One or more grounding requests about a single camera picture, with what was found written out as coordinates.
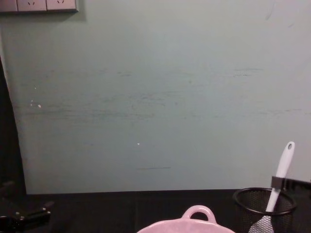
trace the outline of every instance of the black mesh basket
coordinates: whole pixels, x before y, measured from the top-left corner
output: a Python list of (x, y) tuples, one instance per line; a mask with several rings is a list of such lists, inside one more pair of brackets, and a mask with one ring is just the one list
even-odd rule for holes
[(270, 224), (273, 231), (252, 231), (252, 233), (288, 233), (292, 229), (293, 210), (296, 202), (281, 192), (273, 212), (266, 212), (271, 189), (246, 188), (235, 192), (236, 233), (249, 233), (252, 225), (260, 220), (260, 224)]

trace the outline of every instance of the pink ceramic pot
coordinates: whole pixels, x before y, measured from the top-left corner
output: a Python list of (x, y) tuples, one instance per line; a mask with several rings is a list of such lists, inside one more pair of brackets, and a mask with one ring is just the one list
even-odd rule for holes
[[(208, 217), (208, 221), (191, 219), (191, 216), (201, 212)], [(232, 230), (216, 223), (213, 212), (203, 205), (189, 208), (179, 219), (166, 220), (152, 224), (138, 233), (234, 233)]]

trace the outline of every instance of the white spoon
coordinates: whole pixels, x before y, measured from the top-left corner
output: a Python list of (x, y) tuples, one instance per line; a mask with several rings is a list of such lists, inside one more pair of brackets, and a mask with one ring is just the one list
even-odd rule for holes
[[(295, 142), (289, 142), (282, 153), (276, 172), (276, 177), (284, 178), (286, 176), (286, 173), (292, 161), (294, 150)], [(279, 189), (272, 189), (266, 212), (272, 212), (274, 210), (280, 191), (281, 190)], [(251, 226), (248, 233), (274, 233), (271, 224), (271, 216), (263, 216), (258, 222), (255, 222)]]

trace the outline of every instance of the wall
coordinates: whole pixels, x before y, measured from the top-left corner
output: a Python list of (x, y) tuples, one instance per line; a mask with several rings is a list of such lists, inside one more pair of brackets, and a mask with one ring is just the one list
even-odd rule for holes
[(88, 0), (1, 17), (27, 191), (311, 178), (311, 0)]

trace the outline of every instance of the black tablecloth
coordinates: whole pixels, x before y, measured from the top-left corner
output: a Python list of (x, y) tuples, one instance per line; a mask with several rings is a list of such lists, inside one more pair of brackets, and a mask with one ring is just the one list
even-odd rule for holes
[[(135, 233), (157, 221), (180, 218), (193, 205), (209, 207), (218, 224), (235, 230), (238, 216), (235, 190), (120, 192), (96, 194), (30, 195), (18, 202), (24, 209), (55, 201), (50, 223), (28, 233)], [(295, 197), (295, 231), (311, 232), (311, 199)], [(195, 214), (194, 218), (206, 219)]]

